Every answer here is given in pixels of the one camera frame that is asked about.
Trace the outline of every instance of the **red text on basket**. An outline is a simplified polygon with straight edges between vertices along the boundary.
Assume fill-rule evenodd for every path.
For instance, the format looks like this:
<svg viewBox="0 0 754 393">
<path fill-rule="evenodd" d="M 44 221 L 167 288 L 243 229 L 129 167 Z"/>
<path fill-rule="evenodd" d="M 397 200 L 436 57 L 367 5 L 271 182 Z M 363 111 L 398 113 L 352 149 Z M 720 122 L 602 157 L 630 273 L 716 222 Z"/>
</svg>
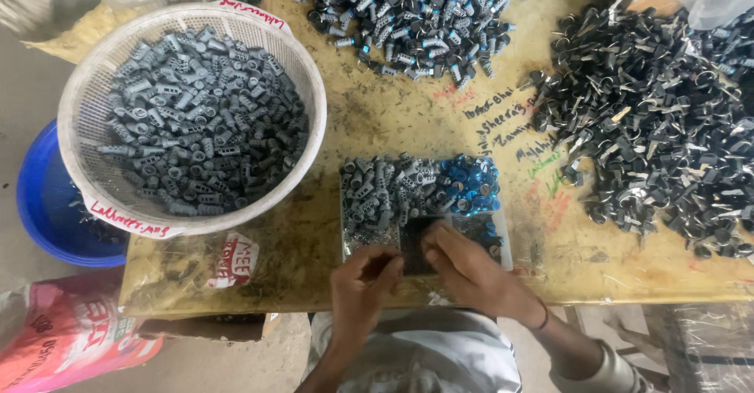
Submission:
<svg viewBox="0 0 754 393">
<path fill-rule="evenodd" d="M 285 22 L 284 21 L 279 20 L 275 16 L 270 16 L 269 14 L 267 14 L 267 13 L 265 13 L 263 11 L 260 11 L 258 8 L 254 7 L 254 6 L 250 6 L 250 5 L 246 4 L 246 3 L 234 2 L 232 0 L 223 0 L 223 1 L 220 2 L 220 5 L 221 6 L 231 6 L 231 7 L 235 8 L 237 11 L 246 11 L 246 12 L 255 13 L 256 15 L 265 18 L 265 22 L 269 23 L 270 25 L 273 25 L 275 23 L 280 23 L 280 26 L 278 26 L 278 29 L 282 29 L 285 26 Z"/>
<path fill-rule="evenodd" d="M 91 207 L 89 207 L 89 210 L 93 214 L 102 215 L 114 223 L 122 224 L 131 232 L 137 232 L 136 230 L 138 230 L 138 234 L 160 234 L 160 237 L 164 237 L 168 230 L 170 230 L 169 226 L 154 226 L 139 221 L 138 219 L 118 215 L 118 211 L 112 207 L 105 208 L 104 206 L 99 206 L 99 201 L 95 201 Z"/>
</svg>

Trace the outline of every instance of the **white shirt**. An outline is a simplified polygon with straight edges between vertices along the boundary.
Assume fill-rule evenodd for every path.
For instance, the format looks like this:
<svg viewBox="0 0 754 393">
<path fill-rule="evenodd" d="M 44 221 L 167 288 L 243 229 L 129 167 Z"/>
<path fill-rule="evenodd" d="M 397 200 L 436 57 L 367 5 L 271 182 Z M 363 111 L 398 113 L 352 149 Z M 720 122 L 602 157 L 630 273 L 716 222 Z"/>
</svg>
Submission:
<svg viewBox="0 0 754 393">
<path fill-rule="evenodd" d="M 303 379 L 315 368 L 332 335 L 329 312 L 311 323 L 311 348 Z M 607 345 L 592 378 L 571 381 L 553 371 L 563 393 L 645 393 L 652 386 Z M 511 341 L 497 324 L 460 309 L 384 311 L 367 343 L 346 371 L 338 392 L 518 393 L 521 375 Z"/>
</svg>

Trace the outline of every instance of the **person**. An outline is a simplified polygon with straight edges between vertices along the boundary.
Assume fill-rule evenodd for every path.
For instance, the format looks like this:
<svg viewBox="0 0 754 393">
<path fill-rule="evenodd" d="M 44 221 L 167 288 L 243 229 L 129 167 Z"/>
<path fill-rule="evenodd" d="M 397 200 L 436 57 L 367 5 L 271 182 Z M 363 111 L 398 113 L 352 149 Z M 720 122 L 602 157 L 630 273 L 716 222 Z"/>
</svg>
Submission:
<svg viewBox="0 0 754 393">
<path fill-rule="evenodd" d="M 643 393 L 652 386 L 608 345 L 547 310 L 515 275 L 451 225 L 432 224 L 421 249 L 442 283 L 473 310 L 386 310 L 403 275 L 395 249 L 362 247 L 331 277 L 332 313 L 311 322 L 309 362 L 297 393 L 522 391 L 511 341 L 486 315 L 513 318 L 550 355 L 550 378 L 564 393 Z M 372 281 L 365 275 L 389 258 Z"/>
</svg>

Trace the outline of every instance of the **blue plastic bucket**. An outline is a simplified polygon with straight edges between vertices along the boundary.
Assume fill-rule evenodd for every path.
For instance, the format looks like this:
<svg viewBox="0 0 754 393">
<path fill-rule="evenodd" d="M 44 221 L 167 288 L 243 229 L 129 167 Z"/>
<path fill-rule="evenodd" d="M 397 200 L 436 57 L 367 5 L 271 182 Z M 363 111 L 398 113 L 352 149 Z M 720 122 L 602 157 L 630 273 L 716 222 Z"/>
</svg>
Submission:
<svg viewBox="0 0 754 393">
<path fill-rule="evenodd" d="M 34 243 L 59 260 L 93 268 L 124 265 L 126 245 L 100 242 L 79 222 L 81 212 L 69 207 L 75 197 L 53 120 L 29 147 L 18 174 L 16 204 L 21 222 Z"/>
</svg>

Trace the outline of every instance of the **concrete floor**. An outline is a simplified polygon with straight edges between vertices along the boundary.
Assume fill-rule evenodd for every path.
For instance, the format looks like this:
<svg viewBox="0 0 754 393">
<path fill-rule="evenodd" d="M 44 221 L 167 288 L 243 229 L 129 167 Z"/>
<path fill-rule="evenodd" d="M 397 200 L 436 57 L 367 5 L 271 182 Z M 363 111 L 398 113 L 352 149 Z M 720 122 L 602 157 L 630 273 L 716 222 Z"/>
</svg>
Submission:
<svg viewBox="0 0 754 393">
<path fill-rule="evenodd" d="M 27 50 L 0 29 L 0 291 L 48 278 L 81 273 L 44 253 L 24 231 L 16 213 L 16 177 L 26 149 L 57 113 L 57 102 L 74 66 L 37 50 Z M 602 319 L 619 307 L 580 309 L 587 334 L 614 347 L 627 347 Z M 641 308 L 620 307 L 629 329 L 646 333 Z M 305 314 L 283 314 L 280 325 L 256 343 L 170 340 L 157 357 L 142 367 L 92 378 L 61 391 L 112 393 L 162 391 L 292 391 L 304 370 L 309 343 Z M 501 319 L 501 328 L 516 347 L 526 391 L 556 391 L 547 373 L 550 361 L 531 333 L 514 321 Z"/>
</svg>

